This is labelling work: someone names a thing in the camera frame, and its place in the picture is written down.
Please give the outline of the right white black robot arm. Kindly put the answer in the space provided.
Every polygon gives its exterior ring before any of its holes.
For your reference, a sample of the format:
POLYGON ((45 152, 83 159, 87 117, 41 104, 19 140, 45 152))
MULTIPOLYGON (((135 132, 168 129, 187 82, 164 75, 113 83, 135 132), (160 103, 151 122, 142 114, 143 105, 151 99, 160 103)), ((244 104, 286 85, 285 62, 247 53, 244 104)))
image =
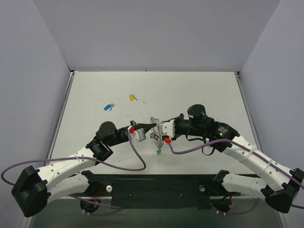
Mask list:
POLYGON ((301 169, 291 169, 272 160, 250 144, 237 130, 207 116, 203 105, 192 105, 187 113, 188 119, 180 114, 160 123, 159 132, 167 144, 181 135, 190 136, 191 140, 200 140, 204 144, 181 151, 180 154, 210 146, 213 150, 237 160, 257 175, 253 178, 221 170, 212 182, 215 193, 243 193, 265 200, 276 211, 289 212, 299 190, 304 187, 304 172, 301 169))

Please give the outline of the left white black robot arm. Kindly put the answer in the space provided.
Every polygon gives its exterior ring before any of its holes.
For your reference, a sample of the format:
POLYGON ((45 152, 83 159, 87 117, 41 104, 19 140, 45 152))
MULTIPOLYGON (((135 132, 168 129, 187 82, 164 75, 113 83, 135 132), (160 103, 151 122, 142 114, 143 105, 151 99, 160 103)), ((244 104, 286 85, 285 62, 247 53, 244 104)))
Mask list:
POLYGON ((132 135, 135 142, 145 140, 146 133, 155 126, 154 123, 131 122, 130 126, 117 129, 113 122, 104 122, 93 140, 73 155, 44 167, 26 167, 11 190, 12 196, 28 218, 38 214, 52 200, 81 192, 94 195, 97 182, 79 171, 104 162, 113 154, 111 146, 131 141, 132 135))

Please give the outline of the large metal keyring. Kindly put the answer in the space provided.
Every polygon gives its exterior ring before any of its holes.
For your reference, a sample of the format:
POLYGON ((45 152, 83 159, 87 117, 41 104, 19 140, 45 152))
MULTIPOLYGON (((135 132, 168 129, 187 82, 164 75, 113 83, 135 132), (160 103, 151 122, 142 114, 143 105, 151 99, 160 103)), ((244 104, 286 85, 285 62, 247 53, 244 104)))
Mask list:
POLYGON ((157 132, 154 133, 154 134, 150 134, 150 138, 153 139, 153 141, 154 141, 156 147, 157 147, 158 149, 161 149, 162 146, 163 146, 163 140, 162 140, 162 136, 160 135, 159 129, 158 129, 160 120, 157 119, 157 118, 151 117, 151 118, 150 118, 150 123, 151 123, 151 124, 155 124, 155 123, 157 124, 157 125, 156 125, 157 132), (155 135, 157 135, 157 136, 159 137, 158 140, 155 140, 155 139, 154 139, 154 136, 155 136, 155 135))

